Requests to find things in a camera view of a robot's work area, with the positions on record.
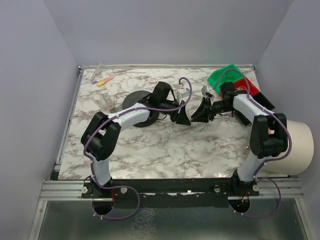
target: green bowl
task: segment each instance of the green bowl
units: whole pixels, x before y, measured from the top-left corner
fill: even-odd
[[[218,70],[215,70],[209,77],[208,77],[208,82],[209,84],[214,87],[218,81],[218,79],[220,78],[221,74],[226,70],[226,69],[236,69],[238,71],[239,68],[236,67],[236,65],[234,64],[230,64],[228,66],[225,66],[223,68],[220,68]],[[236,71],[227,71],[223,77],[221,78],[220,82],[218,83],[218,85],[216,86],[215,91],[219,94],[220,93],[220,85],[227,83],[227,82],[236,82],[240,79],[242,79],[242,75],[237,73]]]

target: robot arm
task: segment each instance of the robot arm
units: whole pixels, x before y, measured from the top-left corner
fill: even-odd
[[[105,121],[117,116],[117,118],[108,122],[101,129],[105,130],[105,133],[102,134],[101,132],[98,132],[87,146],[87,153],[93,158],[94,172],[100,185],[104,186],[111,180],[108,157],[115,150],[119,134],[131,126],[147,121],[153,114],[153,111],[149,109],[163,109],[164,111],[162,113],[165,115],[170,115],[172,122],[187,126],[191,125],[186,114],[185,106],[179,110],[173,110],[178,108],[182,102],[178,102],[174,95],[174,100],[167,100],[169,92],[172,92],[173,95],[171,86],[165,82],[159,82],[150,95],[142,98],[132,107],[120,112],[111,113],[109,115],[99,111],[93,116],[91,122],[81,137],[81,143],[84,146],[87,144],[89,138],[94,134],[99,126],[101,126]]]
[[[241,182],[252,182],[255,179],[254,173],[260,164],[287,150],[288,136],[272,116],[261,110],[263,105],[272,106],[264,96],[259,101],[261,104],[259,108],[248,99],[246,91],[236,91],[232,82],[222,84],[220,90],[222,100],[211,105],[210,98],[204,97],[200,107],[191,116],[191,121],[207,123],[213,121],[217,114],[238,111],[242,120],[245,119],[252,123],[250,153],[235,172]],[[287,118],[284,114],[273,114],[287,127]]]

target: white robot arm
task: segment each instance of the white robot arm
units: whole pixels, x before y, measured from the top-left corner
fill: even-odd
[[[270,109],[273,105],[261,93],[258,102],[269,107],[266,113],[262,106],[256,101],[252,101],[252,96],[246,91],[235,90],[232,82],[226,82],[220,87],[222,100],[211,105],[210,98],[203,98],[200,107],[191,116],[191,122],[213,121],[216,114],[237,111],[244,122],[252,124],[250,136],[250,153],[244,163],[236,170],[235,174],[240,182],[248,183],[255,179],[255,174],[259,166],[266,160],[272,159],[284,152],[288,148],[288,136],[285,130],[270,115],[275,115],[285,127],[287,118],[282,113],[274,113]]]

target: glass panel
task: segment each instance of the glass panel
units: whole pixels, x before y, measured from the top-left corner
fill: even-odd
[[[276,199],[254,199],[248,214],[266,215]],[[124,216],[132,209],[115,209]],[[294,199],[284,199],[278,215],[248,219],[230,208],[142,208],[126,220],[93,217],[91,202],[48,202],[40,240],[304,240]]]

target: red object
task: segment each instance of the red object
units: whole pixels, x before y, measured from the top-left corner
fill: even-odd
[[[246,78],[249,82],[249,85],[250,85],[250,95],[253,96],[253,95],[256,95],[257,93],[259,93],[259,89],[256,88],[255,85],[253,85],[253,83],[248,79]],[[246,81],[244,78],[238,80],[238,81],[234,81],[233,82],[233,85],[234,85],[234,88],[237,90],[237,88],[242,88],[244,90],[247,90],[248,91],[248,86],[246,84]]]

